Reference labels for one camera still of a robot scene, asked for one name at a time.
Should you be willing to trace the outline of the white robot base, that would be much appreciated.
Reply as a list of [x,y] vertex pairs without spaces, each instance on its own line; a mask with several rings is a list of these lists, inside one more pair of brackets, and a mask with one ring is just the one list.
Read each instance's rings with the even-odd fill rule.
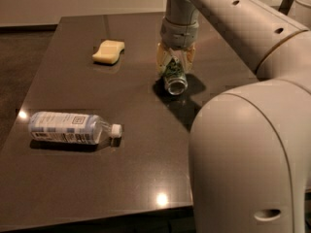
[[289,17],[311,27],[311,0],[294,0],[289,11]]

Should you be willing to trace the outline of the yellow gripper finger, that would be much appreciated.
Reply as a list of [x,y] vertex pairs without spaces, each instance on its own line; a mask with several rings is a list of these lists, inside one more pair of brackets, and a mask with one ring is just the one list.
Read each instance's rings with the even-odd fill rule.
[[190,47],[180,50],[182,66],[184,71],[188,73],[192,68],[192,63],[195,56],[195,45],[191,45]]
[[172,54],[170,50],[163,43],[159,43],[156,50],[156,69],[160,76],[166,71],[171,59]]

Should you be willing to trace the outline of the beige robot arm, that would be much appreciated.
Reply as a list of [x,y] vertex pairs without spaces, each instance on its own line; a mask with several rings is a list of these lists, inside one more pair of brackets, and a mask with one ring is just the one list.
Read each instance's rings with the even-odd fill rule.
[[196,233],[305,233],[310,31],[259,0],[167,0],[156,65],[191,66],[205,17],[257,76],[207,102],[190,131]]

